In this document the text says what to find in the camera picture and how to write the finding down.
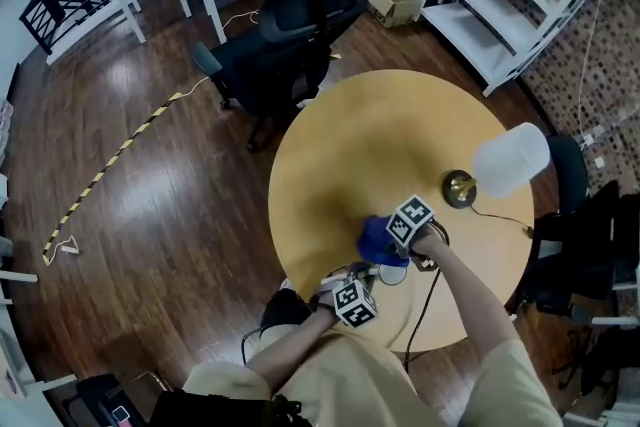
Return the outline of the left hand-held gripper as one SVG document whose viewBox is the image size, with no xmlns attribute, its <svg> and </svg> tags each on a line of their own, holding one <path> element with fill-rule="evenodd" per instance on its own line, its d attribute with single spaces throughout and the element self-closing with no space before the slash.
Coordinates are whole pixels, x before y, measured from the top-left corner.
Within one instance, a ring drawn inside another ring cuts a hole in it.
<svg viewBox="0 0 640 427">
<path fill-rule="evenodd" d="M 378 275 L 371 264 L 350 264 L 332 271 L 321 280 L 312 294 L 312 303 L 331 296 L 336 316 L 348 327 L 358 328 L 378 315 L 371 290 Z"/>
</svg>

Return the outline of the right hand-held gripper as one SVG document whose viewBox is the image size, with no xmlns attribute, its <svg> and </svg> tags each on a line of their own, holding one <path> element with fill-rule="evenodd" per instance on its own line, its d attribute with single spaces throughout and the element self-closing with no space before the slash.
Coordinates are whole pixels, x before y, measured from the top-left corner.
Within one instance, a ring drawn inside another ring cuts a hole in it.
<svg viewBox="0 0 640 427">
<path fill-rule="evenodd" d="M 418 254 L 411 248 L 412 240 L 421 230 L 432 231 L 445 244 L 450 243 L 449 235 L 435 219 L 433 209 L 419 196 L 412 195 L 390 216 L 386 232 L 391 236 L 394 254 L 400 260 L 411 261 L 420 272 L 436 271 L 438 265 L 433 259 Z"/>
</svg>

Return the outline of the blue cloth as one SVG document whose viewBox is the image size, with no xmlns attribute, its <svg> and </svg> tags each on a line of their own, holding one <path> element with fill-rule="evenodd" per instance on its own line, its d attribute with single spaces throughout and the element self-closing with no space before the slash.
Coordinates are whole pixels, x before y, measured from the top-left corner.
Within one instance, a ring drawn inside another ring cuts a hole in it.
<svg viewBox="0 0 640 427">
<path fill-rule="evenodd" d="M 364 228 L 356 247 L 361 258 L 369 263 L 395 268 L 407 268 L 409 259 L 398 254 L 396 240 L 388 232 L 390 216 L 370 216 L 364 221 Z"/>
</svg>

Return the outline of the white cup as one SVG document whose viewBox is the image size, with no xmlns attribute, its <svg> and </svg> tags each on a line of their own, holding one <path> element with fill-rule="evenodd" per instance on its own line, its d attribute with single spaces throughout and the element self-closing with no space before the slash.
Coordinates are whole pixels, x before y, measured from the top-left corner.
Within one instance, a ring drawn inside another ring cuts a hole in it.
<svg viewBox="0 0 640 427">
<path fill-rule="evenodd" d="M 378 279 L 385 285 L 396 286 L 404 281 L 407 271 L 407 267 L 380 265 L 378 267 Z"/>
</svg>

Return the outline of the person's left forearm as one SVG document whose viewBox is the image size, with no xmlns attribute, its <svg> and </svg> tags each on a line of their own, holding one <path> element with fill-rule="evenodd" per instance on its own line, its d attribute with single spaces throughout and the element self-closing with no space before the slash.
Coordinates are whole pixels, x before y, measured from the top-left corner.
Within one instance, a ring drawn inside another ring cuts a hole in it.
<svg viewBox="0 0 640 427">
<path fill-rule="evenodd" d="M 296 372 L 321 337 L 337 323 L 333 309 L 320 304 L 302 324 L 255 354 L 245 367 L 259 375 L 272 392 Z"/>
</svg>

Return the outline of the person's right forearm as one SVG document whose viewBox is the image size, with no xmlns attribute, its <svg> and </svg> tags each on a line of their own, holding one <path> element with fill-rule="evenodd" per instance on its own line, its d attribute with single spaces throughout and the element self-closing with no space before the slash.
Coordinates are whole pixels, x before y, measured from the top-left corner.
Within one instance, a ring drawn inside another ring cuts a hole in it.
<svg viewBox="0 0 640 427">
<path fill-rule="evenodd" d="M 438 265 L 480 358 L 502 343 L 519 338 L 504 305 L 438 235 L 421 235 L 412 249 Z"/>
</svg>

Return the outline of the person's black trousers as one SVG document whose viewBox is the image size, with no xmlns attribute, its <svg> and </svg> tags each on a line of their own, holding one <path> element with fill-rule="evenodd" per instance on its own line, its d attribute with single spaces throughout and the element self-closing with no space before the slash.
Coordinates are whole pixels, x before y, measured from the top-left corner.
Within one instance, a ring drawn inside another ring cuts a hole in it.
<svg viewBox="0 0 640 427">
<path fill-rule="evenodd" d="M 260 330 L 281 325 L 300 325 L 311 315 L 309 306 L 289 288 L 278 290 L 267 303 L 262 314 Z"/>
</svg>

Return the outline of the person's beige shirt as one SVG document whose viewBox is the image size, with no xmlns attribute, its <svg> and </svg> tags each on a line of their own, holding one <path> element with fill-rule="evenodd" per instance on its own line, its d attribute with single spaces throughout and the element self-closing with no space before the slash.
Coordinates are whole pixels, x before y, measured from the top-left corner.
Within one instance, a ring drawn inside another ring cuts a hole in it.
<svg viewBox="0 0 640 427">
<path fill-rule="evenodd" d="M 329 332 L 281 387 L 313 427 L 447 427 L 399 359 L 374 342 Z M 459 427 L 563 427 L 520 340 L 483 359 Z"/>
</svg>

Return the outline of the table lamp with white shade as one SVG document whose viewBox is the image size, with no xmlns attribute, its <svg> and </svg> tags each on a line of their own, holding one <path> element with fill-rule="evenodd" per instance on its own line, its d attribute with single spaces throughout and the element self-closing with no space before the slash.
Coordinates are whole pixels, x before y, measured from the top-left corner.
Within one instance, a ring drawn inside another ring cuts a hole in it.
<svg viewBox="0 0 640 427">
<path fill-rule="evenodd" d="M 450 171 L 443 179 L 441 192 L 455 209 L 472 206 L 479 191 L 504 198 L 528 184 L 550 161 L 546 136 L 537 126 L 522 123 L 484 142 L 473 155 L 471 172 Z"/>
</svg>

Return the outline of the black folding chair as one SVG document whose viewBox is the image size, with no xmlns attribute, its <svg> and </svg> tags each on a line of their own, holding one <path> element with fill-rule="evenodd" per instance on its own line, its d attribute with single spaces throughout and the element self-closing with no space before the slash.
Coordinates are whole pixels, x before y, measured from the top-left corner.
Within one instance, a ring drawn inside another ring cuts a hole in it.
<svg viewBox="0 0 640 427">
<path fill-rule="evenodd" d="M 551 135 L 547 142 L 558 182 L 559 213 L 570 214 L 589 196 L 589 179 L 582 151 L 578 143 L 566 134 Z"/>
</svg>

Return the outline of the black office chair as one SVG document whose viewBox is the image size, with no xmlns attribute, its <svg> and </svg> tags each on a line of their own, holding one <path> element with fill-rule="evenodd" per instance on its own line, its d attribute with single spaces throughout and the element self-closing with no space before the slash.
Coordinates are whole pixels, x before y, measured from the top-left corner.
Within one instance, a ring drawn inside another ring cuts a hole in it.
<svg viewBox="0 0 640 427">
<path fill-rule="evenodd" d="M 516 301 L 538 311 L 589 323 L 574 296 L 604 301 L 640 265 L 640 192 L 621 195 L 606 184 L 572 213 L 534 222 L 529 260 Z"/>
<path fill-rule="evenodd" d="M 266 120 L 317 95 L 333 60 L 331 45 L 365 10 L 366 0 L 264 0 L 250 30 L 213 49 L 193 47 L 191 57 L 221 95 L 221 107 L 236 100 L 255 119 L 250 152 Z"/>
</svg>

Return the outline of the open cardboard box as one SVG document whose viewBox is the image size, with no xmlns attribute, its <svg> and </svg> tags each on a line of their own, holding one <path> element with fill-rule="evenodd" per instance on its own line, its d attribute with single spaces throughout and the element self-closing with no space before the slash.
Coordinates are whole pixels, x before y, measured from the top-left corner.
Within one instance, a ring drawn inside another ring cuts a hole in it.
<svg viewBox="0 0 640 427">
<path fill-rule="evenodd" d="M 367 0 L 368 9 L 385 28 L 411 23 L 419 14 L 421 0 Z"/>
</svg>

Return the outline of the yellow black hazard tape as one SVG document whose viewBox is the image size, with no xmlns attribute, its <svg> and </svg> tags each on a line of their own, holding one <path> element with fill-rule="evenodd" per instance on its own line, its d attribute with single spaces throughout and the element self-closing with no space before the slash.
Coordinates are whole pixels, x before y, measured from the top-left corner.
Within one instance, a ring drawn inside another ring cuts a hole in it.
<svg viewBox="0 0 640 427">
<path fill-rule="evenodd" d="M 135 141 L 135 139 L 141 135 L 157 118 L 159 118 L 169 107 L 182 98 L 190 96 L 191 93 L 176 92 L 169 97 L 164 104 L 158 107 L 116 150 L 111 158 L 106 162 L 104 167 L 94 176 L 89 184 L 81 191 L 76 200 L 71 204 L 66 213 L 61 217 L 58 225 L 51 233 L 42 250 L 42 260 L 46 266 L 50 266 L 54 261 L 58 250 L 63 245 L 63 242 L 57 243 L 60 232 L 68 223 L 70 217 L 80 207 L 84 199 L 89 196 L 94 187 L 102 180 L 105 174 L 113 167 L 122 153 L 124 153 Z"/>
</svg>

